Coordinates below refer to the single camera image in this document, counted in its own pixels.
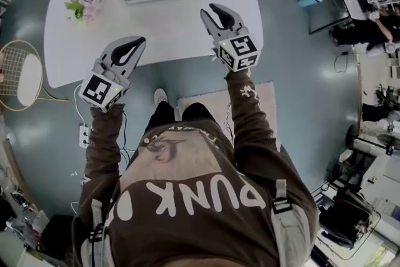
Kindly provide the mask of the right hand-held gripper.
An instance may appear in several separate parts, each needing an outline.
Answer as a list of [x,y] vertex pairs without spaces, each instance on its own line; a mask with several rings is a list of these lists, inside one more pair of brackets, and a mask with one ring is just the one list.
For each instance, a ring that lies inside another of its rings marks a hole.
[[[243,71],[257,65],[261,51],[252,33],[241,16],[232,9],[217,3],[209,5],[218,16],[219,24],[204,9],[200,10],[201,20],[213,41],[216,56],[232,72]],[[221,30],[233,31],[221,36]]]

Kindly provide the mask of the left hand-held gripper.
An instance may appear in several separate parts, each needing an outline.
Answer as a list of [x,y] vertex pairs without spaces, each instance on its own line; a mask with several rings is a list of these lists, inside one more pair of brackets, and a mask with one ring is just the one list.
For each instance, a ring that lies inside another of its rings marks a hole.
[[109,43],[81,84],[79,97],[107,113],[131,87],[129,75],[146,48],[146,38],[129,36]]

